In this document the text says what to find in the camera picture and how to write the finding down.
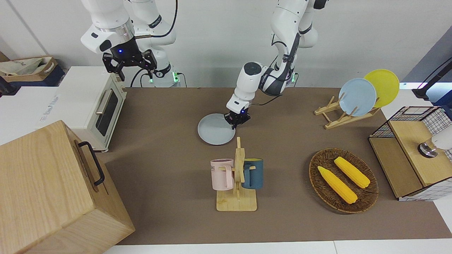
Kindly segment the right arm gripper black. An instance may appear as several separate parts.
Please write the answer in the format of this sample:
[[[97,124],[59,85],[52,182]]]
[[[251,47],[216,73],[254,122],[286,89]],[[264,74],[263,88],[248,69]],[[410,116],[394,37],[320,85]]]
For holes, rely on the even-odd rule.
[[[116,66],[112,64],[113,60],[118,63]],[[103,53],[103,63],[106,71],[116,74],[121,81],[125,81],[125,76],[122,72],[123,67],[138,66],[140,62],[142,63],[141,68],[147,71],[150,79],[153,79],[154,71],[157,69],[154,53],[151,49],[141,53],[135,37],[112,47],[111,53]]]

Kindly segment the left arm gripper black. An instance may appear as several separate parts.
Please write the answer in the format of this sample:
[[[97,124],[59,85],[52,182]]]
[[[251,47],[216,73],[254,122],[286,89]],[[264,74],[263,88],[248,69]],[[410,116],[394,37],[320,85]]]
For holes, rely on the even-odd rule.
[[[242,125],[250,119],[251,117],[248,113],[248,109],[243,109],[239,113],[230,111],[230,113],[225,114],[225,120],[229,125],[231,125],[232,130],[236,129],[237,121],[239,121],[239,125]]]

